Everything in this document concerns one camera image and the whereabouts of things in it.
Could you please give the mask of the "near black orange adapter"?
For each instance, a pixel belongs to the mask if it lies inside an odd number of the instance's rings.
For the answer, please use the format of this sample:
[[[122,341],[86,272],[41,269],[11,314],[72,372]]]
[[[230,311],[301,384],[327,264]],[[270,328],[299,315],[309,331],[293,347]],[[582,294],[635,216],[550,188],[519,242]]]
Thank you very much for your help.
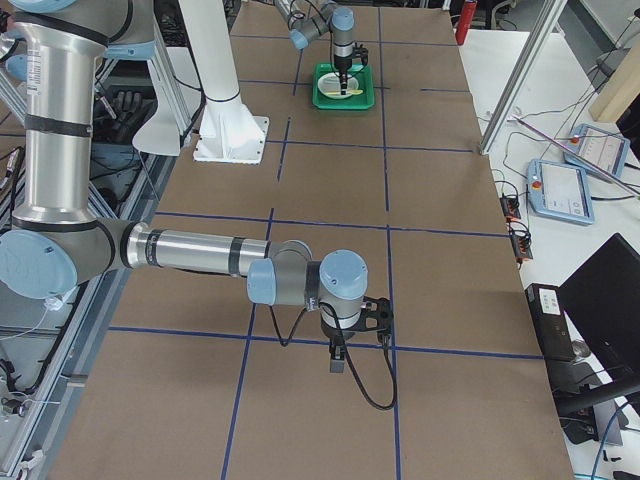
[[[516,262],[522,264],[524,261],[532,260],[531,235],[522,230],[511,230],[509,239],[514,252]]]

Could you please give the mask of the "near blue teach pendant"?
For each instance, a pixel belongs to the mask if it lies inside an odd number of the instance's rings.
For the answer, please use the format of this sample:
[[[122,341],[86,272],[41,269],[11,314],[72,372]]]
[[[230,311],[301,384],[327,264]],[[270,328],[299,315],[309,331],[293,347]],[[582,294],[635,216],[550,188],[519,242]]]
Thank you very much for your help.
[[[537,215],[579,225],[594,223],[588,176],[583,168],[532,159],[527,167],[527,188],[529,203]]]

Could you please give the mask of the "red fire extinguisher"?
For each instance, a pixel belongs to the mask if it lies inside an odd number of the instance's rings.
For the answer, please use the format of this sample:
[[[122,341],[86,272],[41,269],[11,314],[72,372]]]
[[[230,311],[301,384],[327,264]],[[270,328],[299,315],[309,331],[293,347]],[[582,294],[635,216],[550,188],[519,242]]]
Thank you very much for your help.
[[[467,33],[473,22],[476,6],[476,0],[465,0],[462,3],[459,21],[457,23],[455,31],[455,39],[458,46],[461,46],[465,43]]]

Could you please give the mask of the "black desktop box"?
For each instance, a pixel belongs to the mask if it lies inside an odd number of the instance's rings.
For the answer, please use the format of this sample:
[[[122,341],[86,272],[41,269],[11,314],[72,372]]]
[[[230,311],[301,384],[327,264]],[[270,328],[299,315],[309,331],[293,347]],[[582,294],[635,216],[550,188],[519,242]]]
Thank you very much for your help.
[[[525,289],[525,296],[543,357],[546,360],[572,362],[576,355],[558,288],[531,283]]]

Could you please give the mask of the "far blue teach pendant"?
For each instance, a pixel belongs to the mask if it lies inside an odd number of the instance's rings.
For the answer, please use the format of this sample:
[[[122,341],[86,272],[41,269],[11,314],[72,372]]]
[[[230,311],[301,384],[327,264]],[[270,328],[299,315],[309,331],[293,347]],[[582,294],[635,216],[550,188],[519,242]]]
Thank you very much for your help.
[[[576,126],[566,147],[578,156],[620,178],[630,149],[630,141],[619,133],[588,124]]]

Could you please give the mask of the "white round plate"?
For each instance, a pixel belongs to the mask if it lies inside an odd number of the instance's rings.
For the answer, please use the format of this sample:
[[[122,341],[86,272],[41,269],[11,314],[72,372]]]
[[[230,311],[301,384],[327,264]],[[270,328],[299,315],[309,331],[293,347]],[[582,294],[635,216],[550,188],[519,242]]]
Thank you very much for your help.
[[[331,100],[345,100],[352,97],[352,96],[335,97],[335,96],[326,96],[324,94],[325,92],[340,91],[340,78],[336,73],[333,73],[333,72],[330,72],[321,76],[317,81],[317,88],[318,88],[318,91],[323,96]],[[356,90],[356,89],[360,89],[358,80],[353,76],[348,76],[348,90]]]

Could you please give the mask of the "aluminium frame post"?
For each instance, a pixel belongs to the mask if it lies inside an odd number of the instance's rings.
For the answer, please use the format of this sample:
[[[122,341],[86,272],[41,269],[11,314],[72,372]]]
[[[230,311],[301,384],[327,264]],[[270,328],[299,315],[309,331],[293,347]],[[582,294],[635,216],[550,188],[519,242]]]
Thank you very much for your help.
[[[483,134],[479,145],[479,151],[482,155],[487,155],[490,152],[514,107],[530,70],[537,61],[566,4],[567,0],[546,0],[543,3]]]

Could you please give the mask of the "black orange adapter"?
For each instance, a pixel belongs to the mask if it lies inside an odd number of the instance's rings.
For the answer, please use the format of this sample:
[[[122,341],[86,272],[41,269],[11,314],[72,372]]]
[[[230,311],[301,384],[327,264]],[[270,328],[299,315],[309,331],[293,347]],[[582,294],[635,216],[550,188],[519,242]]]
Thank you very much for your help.
[[[507,196],[507,195],[502,195],[499,198],[500,201],[500,206],[503,212],[503,215],[505,217],[505,219],[507,221],[512,221],[512,220],[520,220],[521,219],[521,214],[520,214],[520,202],[519,202],[519,197],[518,196]]]
[[[531,235],[522,230],[511,230],[509,239],[514,252],[516,262],[522,264],[524,261],[532,260]]]

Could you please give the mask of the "far black orange adapter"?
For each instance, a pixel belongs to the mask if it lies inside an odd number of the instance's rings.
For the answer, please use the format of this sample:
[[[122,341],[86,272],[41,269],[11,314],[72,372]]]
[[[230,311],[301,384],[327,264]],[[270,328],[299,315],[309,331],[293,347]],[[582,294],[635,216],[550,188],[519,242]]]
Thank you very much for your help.
[[[500,201],[500,206],[503,212],[503,215],[505,217],[505,219],[507,221],[512,221],[512,220],[520,220],[521,219],[521,214],[520,214],[520,202],[519,202],[519,197],[518,196],[507,196],[507,195],[502,195],[499,198]]]

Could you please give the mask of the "yellow plastic spoon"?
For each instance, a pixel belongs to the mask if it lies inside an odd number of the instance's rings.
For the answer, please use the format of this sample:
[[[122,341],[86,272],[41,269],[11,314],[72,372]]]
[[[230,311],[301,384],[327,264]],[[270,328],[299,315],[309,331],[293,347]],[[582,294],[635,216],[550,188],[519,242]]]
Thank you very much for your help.
[[[346,90],[345,92],[342,91],[333,91],[333,92],[325,92],[324,94],[326,96],[335,96],[335,97],[344,97],[344,96],[353,96],[353,95],[361,95],[363,93],[363,90],[360,89],[356,89],[356,90]]]

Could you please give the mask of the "green plastic tray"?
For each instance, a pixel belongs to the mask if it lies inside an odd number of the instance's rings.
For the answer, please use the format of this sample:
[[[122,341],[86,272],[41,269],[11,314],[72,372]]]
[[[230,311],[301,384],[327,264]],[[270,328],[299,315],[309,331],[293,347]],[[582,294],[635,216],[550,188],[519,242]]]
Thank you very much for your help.
[[[359,82],[359,88],[363,90],[361,95],[355,95],[345,100],[331,100],[323,96],[317,88],[318,79],[327,73],[336,73],[331,63],[318,63],[315,66],[313,75],[312,103],[321,110],[349,110],[364,111],[375,104],[375,92],[373,84],[372,70],[369,66],[363,67],[361,64],[354,64],[348,70],[348,76],[355,77]]]

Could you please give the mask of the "blue teach pendant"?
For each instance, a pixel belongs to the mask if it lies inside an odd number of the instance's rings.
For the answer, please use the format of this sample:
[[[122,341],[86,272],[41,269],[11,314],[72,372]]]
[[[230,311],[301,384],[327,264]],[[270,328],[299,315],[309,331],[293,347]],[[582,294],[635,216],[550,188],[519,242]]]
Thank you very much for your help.
[[[532,159],[527,167],[527,188],[529,203],[537,215],[579,225],[594,223],[588,176],[583,168]]]
[[[578,156],[620,178],[630,149],[630,141],[619,133],[588,124],[576,126],[566,147]]]

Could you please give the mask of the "black computer monitor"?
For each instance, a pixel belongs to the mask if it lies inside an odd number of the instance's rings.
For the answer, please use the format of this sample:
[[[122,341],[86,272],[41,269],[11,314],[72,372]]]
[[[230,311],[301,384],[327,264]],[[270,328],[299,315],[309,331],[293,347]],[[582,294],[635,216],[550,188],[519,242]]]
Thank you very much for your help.
[[[619,233],[605,241],[559,288],[571,322],[612,380],[558,398],[564,416],[627,397],[639,399],[639,253]]]

